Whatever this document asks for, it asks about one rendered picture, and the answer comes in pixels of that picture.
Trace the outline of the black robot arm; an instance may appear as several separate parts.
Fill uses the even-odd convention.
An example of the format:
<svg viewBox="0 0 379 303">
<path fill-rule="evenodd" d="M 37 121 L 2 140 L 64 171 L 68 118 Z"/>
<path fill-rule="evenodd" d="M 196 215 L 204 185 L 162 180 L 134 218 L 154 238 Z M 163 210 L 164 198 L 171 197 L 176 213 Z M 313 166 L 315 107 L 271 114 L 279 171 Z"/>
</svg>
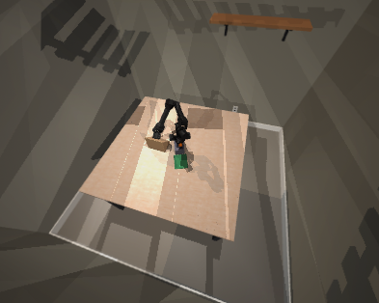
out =
<svg viewBox="0 0 379 303">
<path fill-rule="evenodd" d="M 155 125 L 155 127 L 152 129 L 154 139 L 160 139 L 161 133 L 163 132 L 165 126 L 164 123 L 170 113 L 170 110 L 172 110 L 175 107 L 176 113 L 177 113 L 177 123 L 175 123 L 176 126 L 176 133 L 179 134 L 179 136 L 176 136 L 177 143 L 181 144 L 185 141 L 185 139 L 188 137 L 188 132 L 185 130 L 187 129 L 188 120 L 183 115 L 183 112 L 180 107 L 180 103 L 178 101 L 172 100 L 172 99 L 166 99 L 165 102 L 165 109 L 161 116 L 160 121 Z M 183 126 L 185 125 L 185 126 Z"/>
</svg>

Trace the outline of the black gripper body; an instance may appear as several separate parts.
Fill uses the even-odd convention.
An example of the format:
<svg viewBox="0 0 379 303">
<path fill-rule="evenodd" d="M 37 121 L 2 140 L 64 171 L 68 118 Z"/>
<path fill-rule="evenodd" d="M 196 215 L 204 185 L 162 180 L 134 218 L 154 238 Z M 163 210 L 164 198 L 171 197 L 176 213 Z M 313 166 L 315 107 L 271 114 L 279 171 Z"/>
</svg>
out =
<svg viewBox="0 0 379 303">
<path fill-rule="evenodd" d="M 176 139 L 176 136 L 174 136 L 174 134 L 170 134 L 169 139 L 170 141 L 174 141 Z M 188 137 L 186 139 L 191 139 L 190 132 L 188 132 Z"/>
</svg>

